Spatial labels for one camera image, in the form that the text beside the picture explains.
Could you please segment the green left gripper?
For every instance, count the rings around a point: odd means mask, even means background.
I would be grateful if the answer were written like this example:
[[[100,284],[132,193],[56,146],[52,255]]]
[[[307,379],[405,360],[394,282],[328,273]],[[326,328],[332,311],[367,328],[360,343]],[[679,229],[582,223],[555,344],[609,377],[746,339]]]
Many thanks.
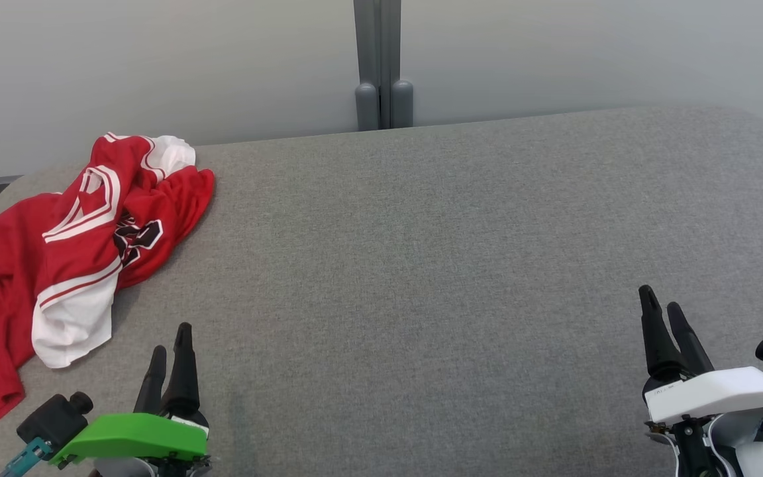
[[[97,417],[52,456],[49,464],[55,467],[62,462],[79,464],[86,458],[174,458],[184,462],[203,458],[208,453],[206,432],[185,424],[210,427],[200,410],[199,375],[190,323],[179,324],[173,352],[174,362],[164,395],[167,352],[163,345],[157,345],[134,413]]]

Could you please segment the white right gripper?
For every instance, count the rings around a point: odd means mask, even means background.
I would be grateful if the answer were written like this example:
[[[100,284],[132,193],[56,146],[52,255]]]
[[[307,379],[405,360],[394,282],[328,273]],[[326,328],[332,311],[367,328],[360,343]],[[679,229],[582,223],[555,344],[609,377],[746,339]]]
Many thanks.
[[[702,419],[763,408],[763,371],[754,366],[714,371],[681,305],[670,302],[667,317],[679,351],[670,338],[654,290],[642,285],[638,295],[647,372],[651,380],[666,384],[644,394],[652,422],[675,425],[685,415]],[[686,369],[697,377],[675,382]]]

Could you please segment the grey fabric sofa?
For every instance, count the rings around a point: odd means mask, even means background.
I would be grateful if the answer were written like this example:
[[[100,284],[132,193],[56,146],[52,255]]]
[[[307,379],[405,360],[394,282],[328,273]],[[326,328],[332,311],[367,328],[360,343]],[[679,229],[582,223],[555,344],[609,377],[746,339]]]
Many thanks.
[[[216,477],[673,477],[638,288],[718,368],[763,339],[763,120],[648,107],[197,148],[199,226],[0,420],[127,413],[193,326]]]

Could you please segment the red and white basketball shorts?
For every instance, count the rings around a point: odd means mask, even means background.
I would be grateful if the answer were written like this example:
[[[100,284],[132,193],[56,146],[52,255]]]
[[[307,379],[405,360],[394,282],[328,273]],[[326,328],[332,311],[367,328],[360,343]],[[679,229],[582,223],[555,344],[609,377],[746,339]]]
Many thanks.
[[[175,136],[94,142],[39,238],[31,344],[46,366],[66,368],[109,341],[116,293],[150,278],[196,227],[215,176],[195,162]]]

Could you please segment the grey partition post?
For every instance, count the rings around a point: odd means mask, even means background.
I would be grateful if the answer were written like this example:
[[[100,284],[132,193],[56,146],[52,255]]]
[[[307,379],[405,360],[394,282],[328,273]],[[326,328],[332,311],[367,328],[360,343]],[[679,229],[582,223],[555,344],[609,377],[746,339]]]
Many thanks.
[[[401,76],[402,0],[352,0],[358,130],[414,126],[414,85]]]

